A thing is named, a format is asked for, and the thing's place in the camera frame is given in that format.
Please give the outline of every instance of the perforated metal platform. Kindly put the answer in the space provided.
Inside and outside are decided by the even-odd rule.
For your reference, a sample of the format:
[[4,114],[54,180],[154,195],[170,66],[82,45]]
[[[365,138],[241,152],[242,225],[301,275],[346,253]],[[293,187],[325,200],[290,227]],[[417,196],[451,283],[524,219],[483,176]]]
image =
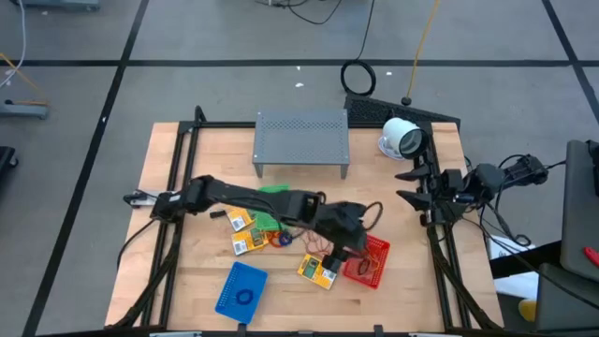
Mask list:
[[256,118],[254,165],[349,165],[346,110],[268,111]]

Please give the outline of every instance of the blue plastic basket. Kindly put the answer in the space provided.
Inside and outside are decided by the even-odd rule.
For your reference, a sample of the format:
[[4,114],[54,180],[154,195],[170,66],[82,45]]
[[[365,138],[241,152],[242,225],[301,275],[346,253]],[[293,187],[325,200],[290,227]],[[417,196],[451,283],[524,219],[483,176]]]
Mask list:
[[269,274],[234,262],[214,310],[241,323],[250,324]]

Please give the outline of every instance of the yellow cable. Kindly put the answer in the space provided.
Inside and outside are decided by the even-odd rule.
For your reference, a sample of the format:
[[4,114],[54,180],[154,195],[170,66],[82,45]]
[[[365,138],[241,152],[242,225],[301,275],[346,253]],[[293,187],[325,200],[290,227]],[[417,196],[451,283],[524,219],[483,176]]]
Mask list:
[[434,18],[434,14],[437,12],[437,8],[439,7],[439,3],[441,0],[434,0],[434,5],[432,6],[432,12],[427,21],[427,26],[424,28],[424,32],[422,33],[422,38],[420,39],[420,44],[418,45],[418,49],[416,50],[416,57],[414,58],[414,65],[412,66],[412,78],[410,79],[410,85],[408,86],[408,94],[406,97],[410,97],[412,93],[412,84],[414,83],[414,78],[416,77],[416,68],[418,67],[418,57],[420,56],[420,52],[422,51],[422,46],[424,45],[424,40],[427,38],[427,34],[431,30],[431,22],[432,18]]
[[34,88],[37,91],[37,93],[45,100],[44,103],[35,102],[35,101],[22,101],[22,102],[15,102],[15,103],[48,105],[48,98],[46,98],[46,95],[44,95],[44,92],[41,89],[39,89],[39,87],[37,87],[37,85],[35,83],[33,83],[33,81],[29,80],[23,73],[21,73],[21,71],[19,69],[17,69],[17,67],[15,67],[15,65],[13,65],[12,62],[10,62],[10,60],[2,52],[0,52],[0,58],[4,59],[5,62],[12,68],[12,70],[14,72],[16,72],[17,75],[19,75],[27,84],[29,84],[32,88]]

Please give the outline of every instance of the red basket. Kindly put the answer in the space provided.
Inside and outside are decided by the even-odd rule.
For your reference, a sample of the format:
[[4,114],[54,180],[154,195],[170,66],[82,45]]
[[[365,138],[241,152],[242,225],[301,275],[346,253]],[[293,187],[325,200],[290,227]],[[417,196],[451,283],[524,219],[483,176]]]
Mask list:
[[390,247],[391,244],[389,242],[382,241],[372,235],[367,235],[366,249],[368,250],[369,257],[349,258],[345,262],[343,275],[372,289],[378,288]]

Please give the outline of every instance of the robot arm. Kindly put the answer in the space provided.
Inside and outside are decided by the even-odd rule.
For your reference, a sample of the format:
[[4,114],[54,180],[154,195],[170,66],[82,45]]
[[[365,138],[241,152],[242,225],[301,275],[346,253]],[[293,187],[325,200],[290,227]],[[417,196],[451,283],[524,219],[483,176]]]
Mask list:
[[352,252],[362,255],[366,249],[366,228],[361,217],[367,207],[347,201],[326,204],[323,196],[300,190],[266,193],[207,175],[193,179],[180,192],[160,194],[151,217],[174,222],[186,213],[206,212],[219,202],[267,212],[280,223],[313,230],[332,242],[333,251],[323,259],[323,267],[337,272],[341,264],[354,255]]

